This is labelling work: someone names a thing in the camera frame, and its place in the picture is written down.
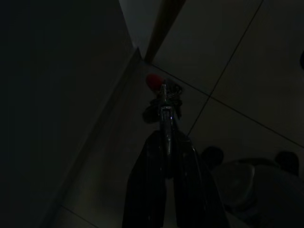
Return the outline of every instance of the wall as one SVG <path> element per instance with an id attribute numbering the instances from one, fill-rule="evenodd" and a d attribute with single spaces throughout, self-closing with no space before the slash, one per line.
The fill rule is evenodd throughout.
<path id="1" fill-rule="evenodd" d="M 35 228 L 133 46 L 118 0 L 0 8 L 9 117 L 1 226 Z"/>
<path id="2" fill-rule="evenodd" d="M 142 57 L 146 55 L 162 0 L 119 0 L 132 38 Z"/>

